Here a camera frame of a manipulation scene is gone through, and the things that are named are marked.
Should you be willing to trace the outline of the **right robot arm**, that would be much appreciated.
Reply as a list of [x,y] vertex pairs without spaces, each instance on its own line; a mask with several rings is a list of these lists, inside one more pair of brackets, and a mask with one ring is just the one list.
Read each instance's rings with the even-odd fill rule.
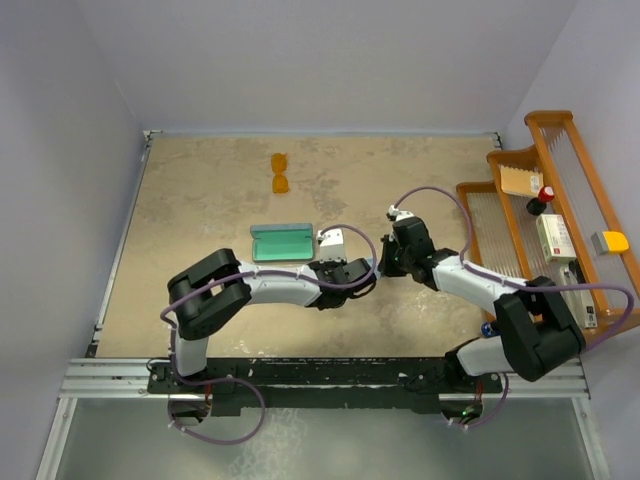
[[586,349],[585,337],[557,286],[547,277],[529,282],[501,277],[458,252],[437,249],[420,218],[389,217],[378,270],[409,276],[433,290],[460,297],[495,318],[498,335],[468,341],[447,352],[446,383],[467,391],[481,375],[514,372],[534,382]]

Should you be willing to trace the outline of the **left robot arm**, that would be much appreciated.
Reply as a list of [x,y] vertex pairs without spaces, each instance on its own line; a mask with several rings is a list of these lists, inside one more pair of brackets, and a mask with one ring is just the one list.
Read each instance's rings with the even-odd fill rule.
[[376,281],[374,257],[262,269],[238,260],[231,249],[219,249],[167,283],[169,306],[161,319],[167,322],[170,312],[176,317],[171,334],[171,381],[184,392],[201,388],[209,337],[246,306],[337,309],[367,295]]

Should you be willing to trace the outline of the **orange sunglasses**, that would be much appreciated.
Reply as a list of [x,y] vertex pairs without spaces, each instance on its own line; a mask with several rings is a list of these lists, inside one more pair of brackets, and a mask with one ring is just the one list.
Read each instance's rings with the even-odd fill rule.
[[286,153],[274,153],[271,156],[271,168],[273,172],[272,191],[274,194],[289,192],[289,183],[286,177],[288,156]]

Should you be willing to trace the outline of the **blue-grey glasses case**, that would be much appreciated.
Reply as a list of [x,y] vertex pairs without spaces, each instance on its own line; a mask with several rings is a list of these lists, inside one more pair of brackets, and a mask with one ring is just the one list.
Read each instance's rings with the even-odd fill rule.
[[314,257],[311,223],[252,225],[249,232],[254,262],[296,262]]

